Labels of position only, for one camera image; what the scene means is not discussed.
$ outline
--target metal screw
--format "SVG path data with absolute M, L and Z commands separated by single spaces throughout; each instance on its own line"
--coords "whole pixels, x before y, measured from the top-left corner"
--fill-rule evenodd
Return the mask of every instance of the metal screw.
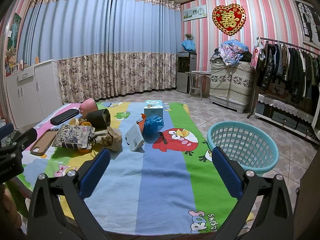
M 253 177 L 254 171 L 246 171 L 245 174 L 247 174 L 248 177 Z
M 276 179 L 277 179 L 277 180 L 283 180 L 283 176 L 280 175 L 280 174 L 277 174 L 277 175 L 276 175 Z
M 38 179 L 44 179 L 44 178 L 45 178 L 45 174 L 44 173 L 39 174 Z
M 75 174 L 76 174 L 76 171 L 74 171 L 74 170 L 68 171 L 68 173 L 67 173 L 67 175 L 69 177 L 73 177 Z

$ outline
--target blue cloth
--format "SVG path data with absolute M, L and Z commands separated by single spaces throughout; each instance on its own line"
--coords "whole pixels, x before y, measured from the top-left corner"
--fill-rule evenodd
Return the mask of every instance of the blue cloth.
M 227 66 L 235 66 L 243 58 L 243 54 L 248 52 L 248 46 L 238 40 L 225 41 L 219 48 L 220 56 Z
M 193 41 L 190 40 L 184 40 L 181 45 L 183 46 L 185 51 L 196 51 L 196 46 Z
M 58 0 L 28 9 L 17 60 L 181 51 L 181 12 L 135 0 Z

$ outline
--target human hand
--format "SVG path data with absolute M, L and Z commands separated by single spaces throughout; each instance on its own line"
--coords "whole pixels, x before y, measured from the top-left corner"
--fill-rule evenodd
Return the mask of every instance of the human hand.
M 4 192 L 2 198 L 2 205 L 4 207 L 4 210 L 9 220 L 13 223 L 14 227 L 20 228 L 22 225 L 21 217 L 17 212 L 17 206 L 11 196 L 11 193 L 4 184 L 0 185 L 0 187 L 0 192 Z

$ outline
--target pink striped wall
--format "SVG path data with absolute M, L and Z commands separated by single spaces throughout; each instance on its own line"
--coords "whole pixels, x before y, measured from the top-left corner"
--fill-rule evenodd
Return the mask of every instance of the pink striped wall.
M 233 36 L 220 31 L 212 21 L 212 11 L 218 5 L 240 4 L 247 19 L 242 29 Z M 299 16 L 293 0 L 196 0 L 183 4 L 181 10 L 207 5 L 207 18 L 182 22 L 182 34 L 192 33 L 197 51 L 197 69 L 210 69 L 210 57 L 214 49 L 227 40 L 237 39 L 252 51 L 258 36 L 286 41 L 320 53 L 302 42 Z
M 20 35 L 21 35 L 21 31 L 22 31 L 23 22 L 26 17 L 30 2 L 31 2 L 31 0 L 17 0 L 16 4 L 14 5 L 14 10 L 11 15 L 11 22 L 12 22 L 12 19 L 13 19 L 13 16 L 15 13 L 17 13 L 21 17 L 21 24 L 20 24 L 20 29 L 18 32 L 17 53 L 18 53 L 18 47 L 19 47 L 19 41 L 20 41 Z

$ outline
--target pink cup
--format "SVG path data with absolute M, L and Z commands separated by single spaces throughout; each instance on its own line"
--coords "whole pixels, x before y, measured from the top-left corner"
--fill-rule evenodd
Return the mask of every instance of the pink cup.
M 89 98 L 79 106 L 80 114 L 86 117 L 88 113 L 98 110 L 98 106 L 93 98 Z

